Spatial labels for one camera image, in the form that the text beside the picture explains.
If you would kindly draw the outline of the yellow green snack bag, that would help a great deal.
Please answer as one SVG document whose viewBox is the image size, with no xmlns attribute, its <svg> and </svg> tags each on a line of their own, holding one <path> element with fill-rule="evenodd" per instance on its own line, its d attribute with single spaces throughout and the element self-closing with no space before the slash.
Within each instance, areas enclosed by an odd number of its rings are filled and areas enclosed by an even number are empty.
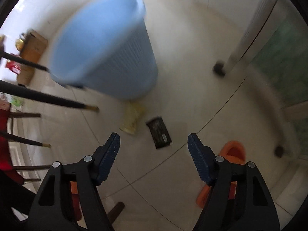
<svg viewBox="0 0 308 231">
<path fill-rule="evenodd" d="M 129 101 L 126 106 L 124 118 L 120 130 L 134 135 L 140 118 L 145 112 L 145 107 L 138 102 Z"/>
</svg>

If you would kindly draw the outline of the light blue trash bin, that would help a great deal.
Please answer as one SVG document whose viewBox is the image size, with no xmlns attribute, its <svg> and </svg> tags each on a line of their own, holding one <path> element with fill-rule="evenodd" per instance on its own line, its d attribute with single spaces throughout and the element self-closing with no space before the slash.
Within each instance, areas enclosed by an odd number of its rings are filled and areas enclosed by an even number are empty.
<svg viewBox="0 0 308 231">
<path fill-rule="evenodd" d="M 145 14 L 144 0 L 94 0 L 85 5 L 53 42 L 52 80 L 121 100 L 147 94 L 157 82 L 158 68 Z"/>
</svg>

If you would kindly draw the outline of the black snack wrapper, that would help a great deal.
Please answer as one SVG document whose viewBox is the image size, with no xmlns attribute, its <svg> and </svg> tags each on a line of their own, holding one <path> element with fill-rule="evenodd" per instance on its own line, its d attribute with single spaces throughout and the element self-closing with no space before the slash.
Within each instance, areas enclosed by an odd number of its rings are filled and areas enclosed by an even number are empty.
<svg viewBox="0 0 308 231">
<path fill-rule="evenodd" d="M 146 122 L 149 128 L 156 149 L 162 149 L 172 143 L 172 139 L 161 116 L 155 117 Z"/>
</svg>

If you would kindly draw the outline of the black table leg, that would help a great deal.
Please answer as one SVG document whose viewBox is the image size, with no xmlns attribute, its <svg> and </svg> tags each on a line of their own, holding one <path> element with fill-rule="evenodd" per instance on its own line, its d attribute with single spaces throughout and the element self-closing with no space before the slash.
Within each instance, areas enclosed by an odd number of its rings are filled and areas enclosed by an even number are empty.
<svg viewBox="0 0 308 231">
<path fill-rule="evenodd" d="M 19 64 L 27 65 L 27 66 L 33 67 L 35 69 L 39 69 L 39 70 L 42 70 L 42 71 L 49 72 L 49 70 L 45 66 L 42 66 L 40 64 L 28 61 L 26 59 L 22 59 L 21 57 L 17 57 L 15 55 L 6 53 L 5 51 L 0 51 L 0 53 L 1 53 L 1 58 L 7 59 L 7 60 L 12 60 L 12 61 L 17 62 Z"/>
<path fill-rule="evenodd" d="M 33 101 L 48 103 L 48 104 L 62 106 L 62 107 L 69 107 L 73 109 L 90 110 L 94 112 L 99 112 L 99 107 L 94 106 L 94 105 L 86 105 L 86 104 L 79 103 L 77 101 L 60 98 L 60 97 L 53 96 L 50 94 L 45 94 L 39 91 L 35 91 L 32 89 L 14 85 L 9 82 L 2 81 L 2 80 L 1 80 L 0 87 L 1 87 L 1 92 L 3 93 L 18 96 L 24 99 L 29 99 Z"/>
</svg>

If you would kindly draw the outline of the red packet on floor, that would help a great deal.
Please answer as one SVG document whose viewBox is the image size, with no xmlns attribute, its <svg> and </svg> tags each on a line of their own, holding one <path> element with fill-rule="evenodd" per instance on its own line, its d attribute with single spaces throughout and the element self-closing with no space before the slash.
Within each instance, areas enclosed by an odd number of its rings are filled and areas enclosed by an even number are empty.
<svg viewBox="0 0 308 231">
<path fill-rule="evenodd" d="M 20 74 L 21 72 L 21 64 L 13 61 L 13 60 L 7 60 L 5 67 L 9 69 L 14 74 Z"/>
</svg>

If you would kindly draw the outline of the cardboard box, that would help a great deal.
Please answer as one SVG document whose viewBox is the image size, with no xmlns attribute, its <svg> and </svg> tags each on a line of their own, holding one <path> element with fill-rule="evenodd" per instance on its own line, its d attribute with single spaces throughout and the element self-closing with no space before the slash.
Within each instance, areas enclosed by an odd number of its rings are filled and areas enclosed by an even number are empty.
<svg viewBox="0 0 308 231">
<path fill-rule="evenodd" d="M 38 63 L 48 46 L 48 40 L 35 30 L 29 30 L 26 34 L 25 44 L 19 56 L 33 63 Z M 17 84 L 28 86 L 35 74 L 35 68 L 21 64 L 20 74 L 17 75 Z"/>
</svg>

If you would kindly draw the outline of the gold kettle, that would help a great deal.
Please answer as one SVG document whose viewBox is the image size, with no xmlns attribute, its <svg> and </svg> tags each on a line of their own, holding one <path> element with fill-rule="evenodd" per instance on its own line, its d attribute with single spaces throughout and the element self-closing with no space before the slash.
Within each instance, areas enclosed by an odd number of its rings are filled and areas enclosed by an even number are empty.
<svg viewBox="0 0 308 231">
<path fill-rule="evenodd" d="M 21 33 L 19 35 L 19 38 L 15 41 L 15 47 L 18 51 L 21 51 L 23 49 L 26 37 L 27 37 L 26 33 Z"/>
</svg>

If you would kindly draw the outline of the glass cabinet door frame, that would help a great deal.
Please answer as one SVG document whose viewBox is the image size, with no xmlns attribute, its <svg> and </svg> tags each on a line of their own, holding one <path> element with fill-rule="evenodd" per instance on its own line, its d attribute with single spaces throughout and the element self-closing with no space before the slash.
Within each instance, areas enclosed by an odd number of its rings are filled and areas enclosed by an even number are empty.
<svg viewBox="0 0 308 231">
<path fill-rule="evenodd" d="M 236 67 L 281 134 L 275 155 L 307 161 L 307 0 L 259 0 L 238 46 L 213 72 Z"/>
</svg>

